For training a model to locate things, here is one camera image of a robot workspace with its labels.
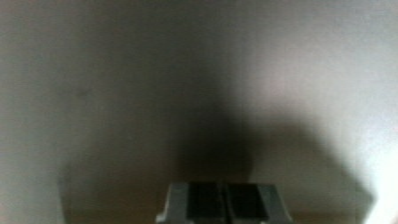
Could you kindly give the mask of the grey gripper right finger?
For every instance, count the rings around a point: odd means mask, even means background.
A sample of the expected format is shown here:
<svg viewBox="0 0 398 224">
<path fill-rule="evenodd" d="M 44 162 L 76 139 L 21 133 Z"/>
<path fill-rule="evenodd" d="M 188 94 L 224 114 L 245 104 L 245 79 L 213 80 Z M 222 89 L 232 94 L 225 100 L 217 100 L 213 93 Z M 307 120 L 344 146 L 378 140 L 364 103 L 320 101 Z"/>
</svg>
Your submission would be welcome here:
<svg viewBox="0 0 398 224">
<path fill-rule="evenodd" d="M 231 224 L 293 224 L 273 185 L 229 184 L 225 186 L 225 208 Z"/>
</svg>

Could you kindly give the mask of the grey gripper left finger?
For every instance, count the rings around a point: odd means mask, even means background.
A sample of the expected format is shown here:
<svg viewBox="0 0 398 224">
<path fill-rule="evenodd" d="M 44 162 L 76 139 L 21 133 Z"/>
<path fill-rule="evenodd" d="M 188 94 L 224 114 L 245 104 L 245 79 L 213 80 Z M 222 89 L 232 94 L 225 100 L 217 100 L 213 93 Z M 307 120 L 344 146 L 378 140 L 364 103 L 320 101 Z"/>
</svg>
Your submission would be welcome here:
<svg viewBox="0 0 398 224">
<path fill-rule="evenodd" d="M 224 203 L 217 183 L 172 183 L 156 224 L 224 224 Z"/>
</svg>

